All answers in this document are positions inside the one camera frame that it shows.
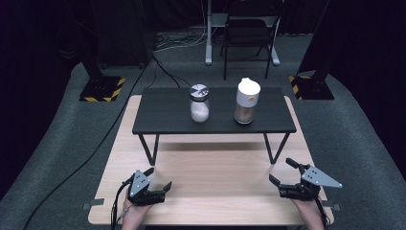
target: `table top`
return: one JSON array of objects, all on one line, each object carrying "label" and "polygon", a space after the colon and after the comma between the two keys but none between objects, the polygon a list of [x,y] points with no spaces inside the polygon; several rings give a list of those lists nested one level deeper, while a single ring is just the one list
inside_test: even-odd
[{"label": "table top", "polygon": [[[110,224],[110,212],[122,182],[136,170],[150,168],[140,139],[132,126],[141,96],[130,98],[108,158],[95,199],[103,205],[92,206],[88,220],[93,224]],[[162,135],[158,161],[151,180],[151,191],[161,190],[172,181],[164,203],[155,204],[148,212],[145,225],[301,225],[295,205],[280,198],[278,189],[268,180],[269,173],[282,184],[296,184],[300,173],[284,161],[290,157],[298,163],[314,165],[293,106],[285,97],[297,132],[284,146],[280,160],[271,165],[263,135],[194,134]],[[284,136],[267,134],[272,150]],[[155,137],[146,141],[154,145]],[[322,188],[321,199],[327,199]],[[125,194],[119,197],[123,209]],[[331,222],[334,216],[326,209]]]},{"label": "table top", "polygon": [[234,119],[236,88],[209,88],[209,119],[192,120],[189,88],[146,89],[132,129],[134,134],[293,133],[296,132],[282,90],[262,87],[254,121]]}]

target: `black chair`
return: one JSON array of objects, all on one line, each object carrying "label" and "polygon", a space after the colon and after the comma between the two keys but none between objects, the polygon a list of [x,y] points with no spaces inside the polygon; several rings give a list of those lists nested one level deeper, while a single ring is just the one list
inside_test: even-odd
[{"label": "black chair", "polygon": [[265,78],[268,78],[271,50],[277,33],[277,24],[283,10],[282,0],[237,0],[230,7],[225,25],[224,39],[221,46],[225,48],[224,80],[227,76],[228,47],[262,47],[269,46]]}]

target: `human arm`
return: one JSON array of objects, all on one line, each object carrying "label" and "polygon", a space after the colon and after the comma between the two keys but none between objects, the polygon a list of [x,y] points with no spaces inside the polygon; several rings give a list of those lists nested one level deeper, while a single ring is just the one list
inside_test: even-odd
[{"label": "human arm", "polygon": [[141,223],[143,223],[144,218],[151,207],[152,205],[134,206],[126,198],[124,201],[124,210],[127,209],[127,211],[123,216],[122,230],[137,230]]},{"label": "human arm", "polygon": [[290,199],[298,208],[304,224],[309,230],[324,230],[322,214],[317,207],[315,200],[302,201],[299,199]]}]

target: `cable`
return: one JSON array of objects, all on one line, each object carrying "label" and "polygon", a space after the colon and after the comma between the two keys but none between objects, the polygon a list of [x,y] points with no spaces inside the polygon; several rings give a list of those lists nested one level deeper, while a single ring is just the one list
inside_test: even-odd
[{"label": "cable", "polygon": [[[191,47],[191,46],[196,46],[201,44],[202,42],[205,42],[206,40],[197,43],[199,40],[201,40],[201,35],[198,33],[191,33],[187,31],[187,36],[177,38],[177,39],[170,39],[169,35],[166,35],[168,38],[163,38],[162,35],[159,35],[158,38],[161,38],[162,41],[160,41],[158,44],[155,45],[155,50],[154,53],[167,50],[169,48],[178,48],[178,47]],[[184,44],[184,46],[172,46],[170,47],[171,43],[179,43],[179,44]]]},{"label": "cable", "polygon": [[177,81],[176,79],[179,79],[179,80],[185,82],[188,86],[191,86],[186,80],[184,80],[184,79],[182,79],[182,78],[179,78],[179,77],[176,77],[176,76],[172,75],[170,72],[168,72],[166,69],[164,69],[164,67],[162,66],[161,61],[159,61],[155,56],[152,56],[152,58],[156,61],[156,63],[158,64],[158,66],[161,68],[161,70],[162,70],[165,74],[167,74],[170,78],[172,78],[173,81],[175,81],[175,83],[176,83],[176,85],[178,86],[178,88],[180,88],[180,85],[179,85],[179,83],[178,83],[178,81]]},{"label": "cable", "polygon": [[191,47],[191,46],[197,46],[197,45],[203,44],[204,42],[207,41],[207,39],[205,39],[205,40],[199,42],[201,39],[203,39],[203,37],[204,37],[204,35],[206,33],[206,17],[204,15],[203,0],[200,0],[200,6],[201,6],[201,9],[202,9],[203,27],[204,27],[202,35],[193,43],[186,43],[183,46],[172,46],[172,47],[160,49],[160,50],[154,51],[154,53],[161,52],[161,51],[168,50],[168,49],[174,49],[174,48],[186,48],[186,47]]},{"label": "cable", "polygon": [[145,87],[145,88],[143,89],[143,91],[141,91],[141,92],[138,93],[137,95],[143,94],[144,90],[146,90],[147,88],[150,88],[150,87],[155,83],[155,81],[156,81],[156,79],[157,79],[157,75],[156,75],[157,67],[158,67],[158,64],[155,64],[155,70],[154,70],[154,72],[153,72],[153,73],[154,73],[154,79],[153,79],[152,83],[151,83],[149,86]]},{"label": "cable", "polygon": [[320,214],[322,215],[323,226],[325,227],[325,229],[328,229],[328,227],[331,225],[331,222],[328,216],[326,215],[325,209],[323,208],[323,204],[317,195],[314,197],[314,201],[316,201],[317,207],[319,208]]},{"label": "cable", "polygon": [[141,76],[144,74],[144,72],[146,71],[147,66],[143,69],[143,71],[141,72],[140,76],[138,77],[138,79],[135,81],[135,83],[133,84],[130,93],[128,94],[127,98],[125,99],[125,103],[124,106],[122,107],[122,109],[120,110],[119,115],[116,117],[116,119],[114,120],[113,125],[110,127],[109,130],[107,130],[107,133],[104,135],[104,137],[101,139],[101,141],[99,142],[99,144],[96,146],[96,148],[93,150],[92,154],[90,154],[90,156],[79,166],[77,167],[71,174],[69,174],[65,179],[62,180],[62,182],[60,182],[58,185],[56,185],[56,187],[54,187],[52,189],[52,191],[50,191],[42,200],[41,202],[39,202],[39,204],[35,207],[35,209],[33,210],[33,212],[31,213],[30,217],[27,219],[25,225],[24,225],[24,230],[27,229],[31,219],[34,217],[36,211],[38,211],[38,209],[42,206],[42,204],[57,190],[60,188],[60,186],[62,186],[67,180],[69,180],[74,174],[76,174],[79,170],[81,170],[92,158],[93,156],[95,156],[95,154],[98,152],[99,148],[102,146],[102,144],[104,143],[105,139],[107,138],[107,136],[110,134],[111,130],[113,129],[114,125],[117,124],[117,122],[119,121],[121,114],[123,113],[124,109],[126,108],[126,105],[128,104],[128,100],[129,97],[131,96],[131,92],[134,90],[135,85],[137,84],[137,82],[140,80]]},{"label": "cable", "polygon": [[131,204],[126,209],[124,209],[124,211],[120,214],[119,218],[117,219],[116,224],[120,221],[120,219],[122,219],[125,216],[126,213],[128,213],[128,210],[133,206],[134,204]]},{"label": "cable", "polygon": [[119,202],[120,193],[122,192],[122,190],[125,186],[129,185],[132,182],[133,179],[134,179],[134,174],[132,174],[131,177],[129,177],[125,182],[123,182],[122,186],[120,186],[119,191],[117,191],[117,193],[116,193],[116,198],[114,199],[113,206],[111,207],[111,216],[110,216],[111,217],[111,230],[116,229],[117,222],[120,220],[120,219],[117,219],[117,204]]}]

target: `black stand base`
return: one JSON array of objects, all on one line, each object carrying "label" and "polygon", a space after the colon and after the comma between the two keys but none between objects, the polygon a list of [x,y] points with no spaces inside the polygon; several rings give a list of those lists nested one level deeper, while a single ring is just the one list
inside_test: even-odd
[{"label": "black stand base", "polygon": [[312,77],[289,77],[293,92],[298,100],[334,100],[325,81]]},{"label": "black stand base", "polygon": [[80,94],[81,102],[113,102],[122,90],[125,79],[120,77],[103,77],[90,79]]}]

